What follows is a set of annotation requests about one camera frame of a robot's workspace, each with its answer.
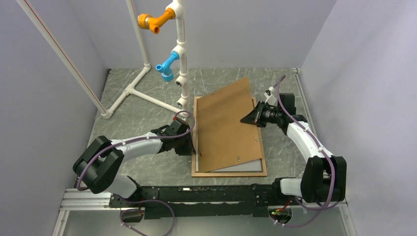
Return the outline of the brown backing board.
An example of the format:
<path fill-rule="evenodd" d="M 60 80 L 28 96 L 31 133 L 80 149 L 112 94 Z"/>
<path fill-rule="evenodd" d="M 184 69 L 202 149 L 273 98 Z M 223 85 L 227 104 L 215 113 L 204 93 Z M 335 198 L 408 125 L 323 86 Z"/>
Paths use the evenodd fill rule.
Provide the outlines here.
<path fill-rule="evenodd" d="M 261 158 L 257 126 L 240 123 L 255 101 L 246 77 L 197 100 L 198 172 Z"/>

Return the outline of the glossy room photo print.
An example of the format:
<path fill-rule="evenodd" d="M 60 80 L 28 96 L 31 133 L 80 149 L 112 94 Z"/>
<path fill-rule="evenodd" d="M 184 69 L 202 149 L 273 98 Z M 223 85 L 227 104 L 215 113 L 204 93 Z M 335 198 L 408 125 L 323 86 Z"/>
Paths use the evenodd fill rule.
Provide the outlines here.
<path fill-rule="evenodd" d="M 209 171 L 209 173 L 212 172 L 262 172 L 262 160 L 256 159 L 245 163 L 239 163 L 237 165 L 233 165 L 230 167 L 225 167 L 213 171 Z"/>

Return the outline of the wooden picture frame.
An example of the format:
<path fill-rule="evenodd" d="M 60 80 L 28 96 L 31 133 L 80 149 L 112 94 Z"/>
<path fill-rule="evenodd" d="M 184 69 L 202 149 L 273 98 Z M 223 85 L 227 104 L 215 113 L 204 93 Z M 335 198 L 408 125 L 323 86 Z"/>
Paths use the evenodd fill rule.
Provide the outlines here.
<path fill-rule="evenodd" d="M 195 96 L 194 97 L 194 105 L 193 105 L 193 112 L 196 114 L 197 112 L 197 100 L 202 96 Z M 192 134 L 192 142 L 195 148 L 195 151 L 198 151 L 198 134 L 197 134 L 197 121 L 195 121 L 195 127 L 193 128 Z M 259 172 L 255 171 L 211 171 L 211 172 L 198 172 L 198 153 L 192 155 L 191 159 L 191 177 L 267 177 L 267 165 L 265 160 L 265 152 L 264 146 L 262 141 L 261 129 L 258 129 L 258 137 L 256 137 L 256 141 L 260 144 L 262 156 L 259 159 L 260 170 Z"/>

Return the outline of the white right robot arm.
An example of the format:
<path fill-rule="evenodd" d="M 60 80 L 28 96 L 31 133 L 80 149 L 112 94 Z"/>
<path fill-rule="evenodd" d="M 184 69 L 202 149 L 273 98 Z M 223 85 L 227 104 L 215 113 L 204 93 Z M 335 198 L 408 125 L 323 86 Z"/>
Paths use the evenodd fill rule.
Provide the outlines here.
<path fill-rule="evenodd" d="M 278 104 L 258 102 L 240 122 L 265 128 L 276 124 L 299 149 L 306 165 L 302 177 L 276 178 L 272 184 L 271 198 L 283 204 L 290 197 L 307 203 L 341 202 L 345 199 L 347 162 L 326 149 L 312 133 L 303 115 L 296 114 L 295 96 L 281 93 Z"/>

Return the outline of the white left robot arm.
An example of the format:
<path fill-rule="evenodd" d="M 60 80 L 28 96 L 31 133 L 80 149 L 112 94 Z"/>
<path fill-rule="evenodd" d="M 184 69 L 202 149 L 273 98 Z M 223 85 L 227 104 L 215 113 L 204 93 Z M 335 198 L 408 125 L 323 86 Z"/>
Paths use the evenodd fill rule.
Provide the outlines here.
<path fill-rule="evenodd" d="M 77 189 L 89 189 L 93 194 L 107 191 L 120 196 L 128 206 L 136 206 L 142 197 L 142 187 L 133 178 L 119 173 L 121 165 L 143 155 L 170 150 L 179 156 L 193 155 L 192 129 L 186 121 L 175 117 L 171 124 L 133 138 L 110 140 L 98 136 L 72 167 L 78 176 Z"/>

